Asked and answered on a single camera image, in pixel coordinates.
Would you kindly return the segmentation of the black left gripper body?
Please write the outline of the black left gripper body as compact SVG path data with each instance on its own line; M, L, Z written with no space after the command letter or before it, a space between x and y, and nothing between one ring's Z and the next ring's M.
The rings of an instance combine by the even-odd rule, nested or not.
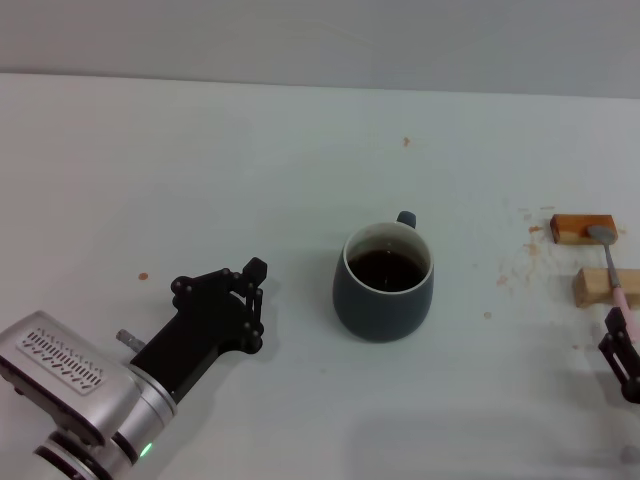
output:
M174 400L183 399L223 354L249 351L249 314L233 295L182 307L131 360Z

